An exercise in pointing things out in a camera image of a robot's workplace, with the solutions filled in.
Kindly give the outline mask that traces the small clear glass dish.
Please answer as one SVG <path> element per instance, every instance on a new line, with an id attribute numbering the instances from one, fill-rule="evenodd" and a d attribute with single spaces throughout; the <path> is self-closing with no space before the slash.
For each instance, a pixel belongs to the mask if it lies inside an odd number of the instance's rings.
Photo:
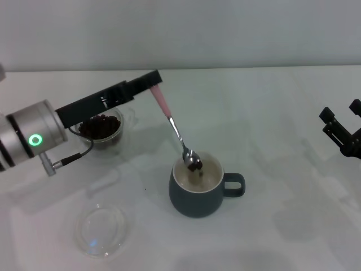
<path id="1" fill-rule="evenodd" d="M 74 225 L 74 242 L 86 256 L 104 259 L 124 246 L 131 230 L 126 212 L 113 204 L 94 204 L 82 210 Z"/>

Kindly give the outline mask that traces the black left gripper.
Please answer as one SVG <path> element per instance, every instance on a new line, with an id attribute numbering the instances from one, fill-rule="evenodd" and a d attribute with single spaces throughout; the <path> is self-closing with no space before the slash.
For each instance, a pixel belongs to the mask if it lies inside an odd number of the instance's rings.
<path id="1" fill-rule="evenodd" d="M 131 81 L 123 81 L 55 110 L 65 128 L 132 101 L 134 97 L 162 83 L 158 70 Z"/>

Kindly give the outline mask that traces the clear glass cup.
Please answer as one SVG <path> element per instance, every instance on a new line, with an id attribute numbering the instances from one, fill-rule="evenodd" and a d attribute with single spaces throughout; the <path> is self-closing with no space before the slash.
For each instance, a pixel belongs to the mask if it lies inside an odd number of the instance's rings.
<path id="1" fill-rule="evenodd" d="M 78 140 L 80 141 L 80 145 L 86 148 L 85 153 L 88 154 L 93 149 L 104 149 L 108 146 L 116 145 L 118 142 L 126 142 L 129 141 L 130 132 L 136 123 L 135 111 L 130 108 L 125 108 L 123 110 L 119 110 L 118 108 L 113 108 L 108 111 L 105 111 L 98 115 L 106 115 L 106 116 L 115 116 L 121 121 L 121 125 L 118 130 L 111 136 L 93 140 L 89 137 L 85 137 L 84 135 L 79 133 L 80 123 L 75 125 L 72 130 L 75 132 Z"/>

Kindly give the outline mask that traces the clear glass saucer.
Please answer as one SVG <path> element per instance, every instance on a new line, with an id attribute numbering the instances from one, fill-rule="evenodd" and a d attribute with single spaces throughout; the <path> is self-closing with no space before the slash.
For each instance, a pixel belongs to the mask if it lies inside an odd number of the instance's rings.
<path id="1" fill-rule="evenodd" d="M 118 142 L 116 145 L 104 149 L 93 149 L 85 157 L 84 161 L 89 165 L 100 167 L 117 166 L 131 160 L 132 153 L 126 142 Z"/>

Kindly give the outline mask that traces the dark teal ceramic mug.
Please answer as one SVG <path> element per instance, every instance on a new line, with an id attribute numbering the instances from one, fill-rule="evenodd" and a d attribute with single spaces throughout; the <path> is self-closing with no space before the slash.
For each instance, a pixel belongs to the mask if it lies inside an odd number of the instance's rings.
<path id="1" fill-rule="evenodd" d="M 214 213 L 223 198 L 238 198 L 245 194 L 245 178 L 240 173 L 227 173 L 221 163 L 207 152 L 199 153 L 202 169 L 191 172 L 178 159 L 169 178 L 169 198 L 181 214 L 202 218 Z"/>

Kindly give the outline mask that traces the pink handled metal spoon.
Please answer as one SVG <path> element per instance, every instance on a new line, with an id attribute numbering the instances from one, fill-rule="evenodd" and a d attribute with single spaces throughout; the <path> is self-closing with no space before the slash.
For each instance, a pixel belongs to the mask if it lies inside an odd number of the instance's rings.
<path id="1" fill-rule="evenodd" d="M 189 149 L 185 143 L 184 140 L 180 134 L 179 129 L 177 128 L 177 125 L 172 117 L 171 110 L 168 107 L 168 104 L 163 96 L 163 93 L 158 85 L 152 87 L 150 89 L 153 97 L 155 98 L 156 102 L 158 103 L 159 107 L 161 108 L 163 114 L 168 119 L 168 122 L 170 123 L 171 127 L 173 128 L 173 131 L 175 132 L 181 146 L 182 146 L 182 159 L 183 163 L 186 167 L 188 167 L 191 163 L 195 163 L 197 161 L 201 161 L 201 158 L 199 155 L 192 149 Z"/>

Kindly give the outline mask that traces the white tablecloth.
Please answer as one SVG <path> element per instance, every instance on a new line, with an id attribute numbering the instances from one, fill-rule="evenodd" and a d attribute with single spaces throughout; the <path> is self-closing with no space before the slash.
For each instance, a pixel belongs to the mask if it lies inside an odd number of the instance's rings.
<path id="1" fill-rule="evenodd" d="M 186 144 L 246 179 L 211 216 L 178 213 L 168 196 L 179 143 L 149 92 L 117 166 L 80 159 L 47 177 L 35 158 L 0 173 L 0 271 L 361 271 L 361 161 L 323 133 L 329 107 L 361 119 L 361 66 L 162 70 L 161 89 Z M 74 225 L 94 204 L 122 208 L 124 246 L 83 254 Z"/>

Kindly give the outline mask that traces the dark coffee beans pile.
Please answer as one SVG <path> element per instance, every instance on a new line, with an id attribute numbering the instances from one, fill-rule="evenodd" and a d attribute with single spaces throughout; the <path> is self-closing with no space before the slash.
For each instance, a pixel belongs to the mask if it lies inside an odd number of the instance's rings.
<path id="1" fill-rule="evenodd" d="M 97 115 L 80 123 L 79 133 L 93 140 L 99 140 L 113 135 L 120 125 L 121 121 L 113 115 Z"/>

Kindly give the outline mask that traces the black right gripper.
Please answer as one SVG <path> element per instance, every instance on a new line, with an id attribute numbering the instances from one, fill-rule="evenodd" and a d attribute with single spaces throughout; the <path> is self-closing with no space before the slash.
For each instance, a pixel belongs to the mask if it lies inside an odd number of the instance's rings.
<path id="1" fill-rule="evenodd" d="M 354 99 L 349 109 L 357 116 L 361 116 L 361 100 Z M 340 148 L 345 157 L 361 160 L 361 132 L 351 135 L 334 117 L 334 113 L 325 107 L 319 115 L 325 123 L 323 132 Z"/>

